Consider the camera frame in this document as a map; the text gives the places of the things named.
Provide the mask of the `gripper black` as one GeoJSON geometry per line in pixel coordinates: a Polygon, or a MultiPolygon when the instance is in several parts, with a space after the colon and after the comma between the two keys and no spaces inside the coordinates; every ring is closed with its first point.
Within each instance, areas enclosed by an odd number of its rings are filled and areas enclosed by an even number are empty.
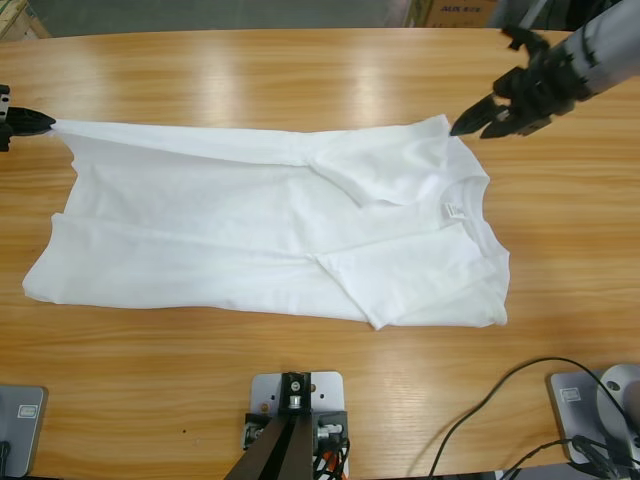
{"type": "Polygon", "coordinates": [[[11,136],[36,136],[49,132],[55,119],[25,107],[10,107],[10,87],[0,85],[0,152],[9,151],[11,136]]]}
{"type": "Polygon", "coordinates": [[[576,71],[575,60],[564,43],[535,49],[526,68],[514,67],[493,84],[493,93],[509,101],[509,111],[517,118],[494,121],[501,106],[493,95],[487,95],[460,115],[450,135],[473,134],[488,124],[481,139],[528,136],[545,128],[551,115],[564,115],[577,101],[590,98],[586,78],[576,71]]]}

